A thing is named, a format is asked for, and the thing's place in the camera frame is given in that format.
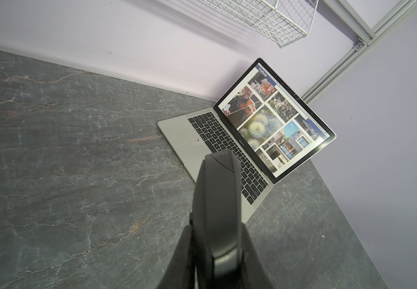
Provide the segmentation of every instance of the silver laptop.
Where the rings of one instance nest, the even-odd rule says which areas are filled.
[[[260,58],[213,107],[158,126],[194,181],[205,155],[230,149],[238,156],[244,223],[275,183],[335,139]]]

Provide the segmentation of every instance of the laptop screen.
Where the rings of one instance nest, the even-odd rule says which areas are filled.
[[[330,137],[260,63],[218,107],[275,177]]]

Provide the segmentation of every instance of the gray marble countertop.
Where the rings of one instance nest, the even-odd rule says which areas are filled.
[[[157,121],[211,105],[0,51],[0,288],[155,288],[194,189]],[[277,288],[386,288],[310,161],[247,227]]]

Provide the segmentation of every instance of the white wire basket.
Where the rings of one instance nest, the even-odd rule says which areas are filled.
[[[318,0],[204,0],[284,47],[311,31]]]

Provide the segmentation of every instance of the blue sky in photo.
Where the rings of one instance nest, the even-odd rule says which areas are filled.
[[[294,122],[290,122],[284,127],[284,136],[288,138],[289,136],[293,135],[297,132],[298,126]]]

